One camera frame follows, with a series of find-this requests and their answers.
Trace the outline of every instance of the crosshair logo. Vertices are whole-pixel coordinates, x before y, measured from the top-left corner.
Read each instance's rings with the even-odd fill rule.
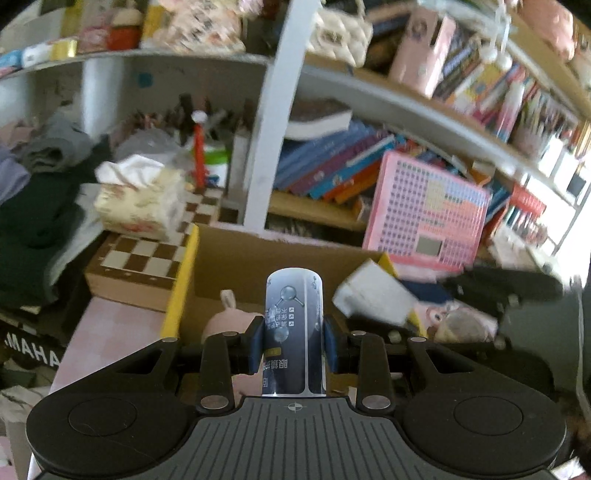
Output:
[[[289,408],[291,411],[296,412],[300,411],[302,408],[305,408],[301,403],[293,402],[290,403],[286,408]]]

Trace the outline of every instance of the purple cloth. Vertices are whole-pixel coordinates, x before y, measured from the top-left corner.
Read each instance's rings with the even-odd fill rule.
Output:
[[[30,178],[31,174],[17,163],[13,153],[0,145],[0,205],[20,192]]]

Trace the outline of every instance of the pink checkered tablecloth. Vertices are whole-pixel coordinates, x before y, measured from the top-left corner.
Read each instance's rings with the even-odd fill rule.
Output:
[[[94,297],[61,360],[51,392],[156,342],[164,313]],[[31,458],[29,479],[41,471]]]

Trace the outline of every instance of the pen holder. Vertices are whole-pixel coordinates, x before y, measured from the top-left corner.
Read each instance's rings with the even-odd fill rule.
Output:
[[[550,146],[551,135],[537,135],[531,129],[519,125],[515,129],[511,144],[536,164],[540,163]]]

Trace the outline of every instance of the orange book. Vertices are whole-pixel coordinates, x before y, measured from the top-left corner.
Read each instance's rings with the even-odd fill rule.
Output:
[[[328,193],[325,193],[324,196],[322,197],[322,199],[325,202],[330,202],[331,200],[334,200],[337,195],[347,191],[349,188],[357,185],[359,182],[365,180],[369,176],[372,176],[374,173],[378,174],[379,173],[379,166],[381,164],[382,164],[382,162],[377,161],[377,162],[371,164],[369,167],[364,168],[359,173],[353,175],[349,180],[341,183],[340,185],[338,185],[337,187],[335,187],[334,189],[332,189]]]
[[[367,178],[361,181],[356,181],[354,185],[351,185],[344,192],[341,192],[339,195],[337,195],[335,197],[336,203],[341,205],[350,198],[354,197],[355,195],[358,195],[362,191],[370,188],[372,185],[375,185],[378,182],[378,176],[379,168],[377,169],[377,171],[372,172]]]

